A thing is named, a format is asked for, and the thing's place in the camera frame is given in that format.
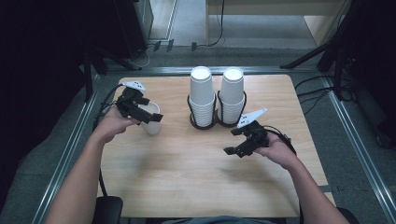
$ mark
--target hand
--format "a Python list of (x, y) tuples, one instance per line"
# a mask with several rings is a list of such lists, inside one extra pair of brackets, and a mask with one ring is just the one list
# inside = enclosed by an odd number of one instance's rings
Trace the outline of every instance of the hand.
[(254, 152), (267, 157), (269, 160), (281, 165), (284, 169), (289, 168), (300, 161), (290, 148), (274, 133), (267, 134), (268, 147), (259, 147)]
[(124, 118), (116, 106), (111, 106), (105, 117), (96, 127), (93, 136), (96, 136), (103, 144), (110, 142), (116, 134), (124, 133), (128, 126), (140, 123), (136, 119)]

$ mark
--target person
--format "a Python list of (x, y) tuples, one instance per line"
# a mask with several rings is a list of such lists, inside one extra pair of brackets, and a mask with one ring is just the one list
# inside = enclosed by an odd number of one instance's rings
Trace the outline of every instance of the person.
[[(108, 110), (62, 183), (49, 209), (46, 223), (92, 223), (104, 146), (116, 134), (125, 132), (128, 126), (137, 123), (139, 122), (135, 119), (124, 118), (116, 106)], [(275, 134), (268, 133), (267, 137), (269, 147), (259, 147), (255, 152), (281, 165), (290, 173), (304, 211), (305, 223), (347, 223), (286, 144)], [(222, 217), (219, 220), (224, 218), (236, 220), (236, 217)]]

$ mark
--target desk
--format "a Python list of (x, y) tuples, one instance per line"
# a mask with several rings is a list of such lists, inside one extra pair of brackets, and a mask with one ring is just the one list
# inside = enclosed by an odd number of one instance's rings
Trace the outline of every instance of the desk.
[[(148, 136), (131, 126), (106, 144), (102, 172), (108, 195), (124, 201), (123, 217), (297, 217), (299, 203), (290, 175), (258, 154), (240, 159), (223, 149), (245, 136), (219, 124), (205, 131), (189, 121), (190, 77), (134, 77), (157, 103), (163, 129)], [(213, 77), (215, 91), (221, 76)], [(122, 92), (119, 88), (115, 98)], [(292, 139), (298, 157), (320, 186), (328, 186), (290, 77), (245, 76), (245, 112), (268, 108), (258, 119)], [(333, 202), (332, 195), (326, 195)]]
[[(206, 44), (209, 45), (209, 15), (221, 15), (221, 0), (205, 0)], [(350, 0), (227, 0), (224, 15), (302, 15), (317, 45), (332, 34), (332, 28), (349, 7)]]

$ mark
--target black wire cup holder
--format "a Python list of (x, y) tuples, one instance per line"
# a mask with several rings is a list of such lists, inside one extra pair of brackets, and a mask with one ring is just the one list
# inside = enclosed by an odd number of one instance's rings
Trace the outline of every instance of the black wire cup holder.
[(207, 130), (207, 129), (211, 129), (213, 126), (215, 126), (215, 124), (216, 124), (216, 119), (215, 119), (215, 113), (216, 113), (216, 96), (215, 96), (215, 103), (213, 104), (213, 108), (212, 108), (212, 122), (208, 125), (208, 126), (206, 126), (206, 127), (201, 127), (201, 126), (199, 126), (195, 121), (196, 121), (196, 118), (195, 118), (195, 115), (194, 115), (194, 112), (193, 112), (193, 110), (192, 110), (192, 107), (191, 107), (191, 104), (190, 104), (190, 95), (188, 95), (187, 96), (187, 104), (189, 105), (189, 108), (190, 108), (190, 111), (191, 111), (191, 114), (190, 114), (190, 123), (191, 123), (191, 125), (192, 125), (192, 127), (194, 127), (194, 128), (196, 128), (196, 129), (199, 129), (199, 130)]
[[(242, 110), (241, 110), (241, 113), (239, 114), (239, 118), (241, 118), (241, 115), (243, 114), (245, 106), (246, 106), (247, 101), (248, 101), (248, 97), (247, 97), (247, 94), (245, 92), (244, 92), (244, 95), (245, 95), (245, 102), (244, 102), (244, 105), (242, 106)], [(216, 122), (218, 124), (220, 124), (221, 126), (223, 126), (223, 127), (227, 127), (227, 128), (235, 127), (238, 124), (239, 119), (236, 121), (236, 123), (232, 123), (232, 124), (225, 123), (224, 120), (223, 120), (223, 118), (224, 118), (224, 111), (223, 111), (224, 106), (223, 106), (223, 102), (221, 101), (221, 98), (220, 98), (220, 91), (218, 91), (218, 98), (219, 98), (219, 104), (221, 105), (221, 118), (219, 118), (219, 114), (218, 114), (219, 110), (217, 109), (215, 111)]]

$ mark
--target metal floor track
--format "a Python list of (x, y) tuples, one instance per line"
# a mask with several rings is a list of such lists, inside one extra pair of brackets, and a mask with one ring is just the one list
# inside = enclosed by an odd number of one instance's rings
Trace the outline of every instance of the metal floor track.
[[(227, 67), (209, 67), (213, 75), (220, 75)], [(110, 70), (113, 72), (122, 72), (130, 77), (160, 77), (160, 76), (187, 76), (192, 67), (153, 67), (146, 68), (141, 71), (125, 71), (124, 68), (115, 66), (110, 66)], [(312, 73), (320, 75), (320, 72), (315, 66), (300, 66), (292, 70), (280, 69), (277, 66), (249, 66), (241, 67), (246, 75), (266, 75), (266, 74), (298, 74), (298, 73)], [(95, 76), (93, 79), (93, 86), (97, 85), (100, 81), (99, 76)], [(332, 86), (332, 82), (324, 77), (323, 78), (324, 87)], [(87, 102), (81, 110), (80, 116), (78, 118), (75, 129), (70, 135), (69, 142), (64, 149), (64, 154), (58, 164), (58, 167), (47, 186), (44, 197), (36, 210), (34, 220), (32, 223), (42, 223), (44, 222), (45, 215), (47, 214), (50, 204), (59, 189), (63, 179), (65, 178), (65, 172), (70, 165), (71, 158), (73, 158), (76, 151), (76, 145), (78, 139), (81, 135), (81, 130), (83, 129), (88, 115), (91, 113), (92, 105), (96, 98), (96, 90), (94, 90), (93, 97), (89, 102)], [(336, 96), (330, 92), (330, 98), (332, 100), (332, 105), (341, 120), (349, 140), (354, 147), (355, 153), (358, 156), (361, 166), (366, 173), (367, 178), (375, 192), (375, 195), (382, 206), (384, 213), (389, 221), (389, 223), (396, 223), (396, 206), (395, 202), (390, 194), (390, 191), (381, 174), (378, 172), (374, 162), (372, 161), (367, 149), (365, 148), (359, 133), (355, 129), (352, 120), (350, 119), (343, 102), (338, 101)]]

